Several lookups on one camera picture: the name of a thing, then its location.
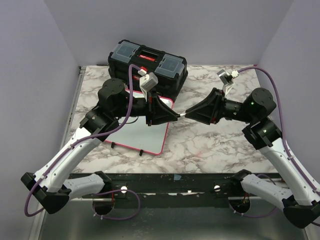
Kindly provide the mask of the pink framed whiteboard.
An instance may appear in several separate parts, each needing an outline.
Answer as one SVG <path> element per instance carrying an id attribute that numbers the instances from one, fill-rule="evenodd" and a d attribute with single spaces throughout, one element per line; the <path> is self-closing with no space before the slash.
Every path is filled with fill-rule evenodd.
<path id="1" fill-rule="evenodd" d="M 126 124 L 106 140 L 112 147 L 121 146 L 141 153 L 159 155 L 167 137 L 168 123 L 148 126 L 146 117 L 129 117 Z"/>

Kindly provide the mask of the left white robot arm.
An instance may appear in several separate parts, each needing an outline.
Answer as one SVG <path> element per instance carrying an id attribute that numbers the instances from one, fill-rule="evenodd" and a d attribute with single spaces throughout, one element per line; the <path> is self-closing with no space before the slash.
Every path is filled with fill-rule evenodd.
<path id="1" fill-rule="evenodd" d="M 129 117 L 144 116 L 148 126 L 175 122 L 179 115 L 168 107 L 153 89 L 147 97 L 133 96 L 118 78 L 106 80 L 98 91 L 98 102 L 80 122 L 69 142 L 41 169 L 26 172 L 21 182 L 28 188 L 24 213 L 34 196 L 49 214 L 60 211 L 70 200 L 85 195 L 104 198 L 110 194 L 111 180 L 103 172 L 70 179 L 70 173 L 96 147 L 110 135 L 125 126 Z"/>

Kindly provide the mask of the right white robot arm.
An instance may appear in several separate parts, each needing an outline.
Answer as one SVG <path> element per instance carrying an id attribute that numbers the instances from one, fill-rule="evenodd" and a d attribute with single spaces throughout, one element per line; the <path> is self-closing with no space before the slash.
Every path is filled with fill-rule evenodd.
<path id="1" fill-rule="evenodd" d="M 241 170 L 232 177 L 230 191 L 236 196 L 248 193 L 260 197 L 283 211 L 295 227 L 304 229 L 320 216 L 320 196 L 316 192 L 320 185 L 312 179 L 314 186 L 310 186 L 304 179 L 310 174 L 286 152 L 283 134 L 269 118 L 276 106 L 272 94 L 261 87 L 244 102 L 228 100 L 222 90 L 213 88 L 204 100 L 186 110 L 185 117 L 207 125 L 217 124 L 222 118 L 246 123 L 244 137 L 275 167 L 287 188 Z"/>

